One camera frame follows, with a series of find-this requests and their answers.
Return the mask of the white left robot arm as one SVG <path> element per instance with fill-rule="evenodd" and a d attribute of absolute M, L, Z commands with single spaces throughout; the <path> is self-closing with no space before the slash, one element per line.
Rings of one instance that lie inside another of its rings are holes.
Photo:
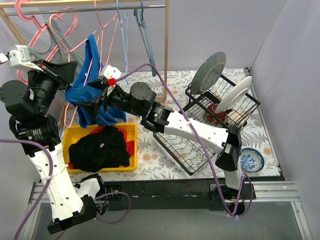
<path fill-rule="evenodd" d="M 77 62 L 51 63 L 40 59 L 28 71 L 28 83 L 5 82 L 0 99 L 10 114 L 9 128 L 14 141 L 22 145 L 44 184 L 51 206 L 52 221 L 47 229 L 55 234 L 94 219 L 95 200 L 106 196 L 106 187 L 98 174 L 72 183 L 63 155 L 56 119 L 48 109 L 58 90 L 73 82 Z"/>

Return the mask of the light blue hanger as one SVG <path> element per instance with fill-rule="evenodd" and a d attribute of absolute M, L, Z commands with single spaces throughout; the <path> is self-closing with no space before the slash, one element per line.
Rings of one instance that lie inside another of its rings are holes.
<path fill-rule="evenodd" d="M 124 17 L 121 17 L 120 14 L 120 6 L 119 1 L 116 0 L 116 10 L 117 16 L 119 18 L 120 30 L 121 30 L 121 37 L 122 37 L 122 44 L 123 44 L 123 52 L 124 52 L 124 67 L 125 73 L 129 72 L 129 65 L 128 65 L 128 29 L 129 29 L 129 22 L 128 22 L 128 13 L 125 12 Z"/>

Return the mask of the grey-blue hanger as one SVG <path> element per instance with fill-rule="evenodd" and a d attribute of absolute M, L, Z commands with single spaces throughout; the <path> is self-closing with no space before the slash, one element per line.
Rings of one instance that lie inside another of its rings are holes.
<path fill-rule="evenodd" d="M 156 66 L 155 58 L 154 58 L 154 53 L 152 49 L 152 43 L 150 40 L 148 27 L 144 19 L 144 4 L 142 0 L 140 0 L 140 8 L 136 8 L 133 10 L 133 16 L 136 19 L 136 23 L 140 31 L 140 35 L 142 38 L 142 42 L 146 51 L 148 61 L 151 65 L 155 67 Z"/>

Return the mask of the blue tank top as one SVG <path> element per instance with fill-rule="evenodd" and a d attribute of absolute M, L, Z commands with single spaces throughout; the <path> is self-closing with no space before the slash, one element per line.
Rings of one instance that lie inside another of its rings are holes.
<path fill-rule="evenodd" d="M 74 107 L 78 102 L 90 102 L 102 93 L 101 90 L 88 86 L 88 83 L 98 79 L 101 67 L 100 54 L 93 34 L 90 34 L 85 42 L 84 53 L 82 68 L 72 87 L 65 91 L 65 100 Z M 118 123 L 117 119 L 127 121 L 126 113 L 114 107 L 104 111 L 104 107 L 101 106 L 97 118 L 82 107 L 77 108 L 77 114 L 79 125 L 84 129 L 91 125 L 112 126 Z"/>

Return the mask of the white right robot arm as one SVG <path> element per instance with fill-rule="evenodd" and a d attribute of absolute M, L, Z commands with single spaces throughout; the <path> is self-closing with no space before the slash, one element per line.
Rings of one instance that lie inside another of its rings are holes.
<path fill-rule="evenodd" d="M 95 80 L 88 84 L 100 90 L 100 94 L 89 101 L 79 101 L 77 105 L 94 118 L 101 107 L 124 111 L 141 117 L 141 125 L 154 133 L 162 133 L 185 138 L 199 143 L 217 155 L 215 165 L 222 169 L 226 192 L 237 199 L 245 192 L 241 183 L 242 170 L 239 164 L 241 153 L 240 129 L 214 127 L 189 118 L 182 111 L 175 111 L 156 101 L 156 93 L 145 82 L 136 82 L 129 92 L 125 92 L 115 80 Z"/>

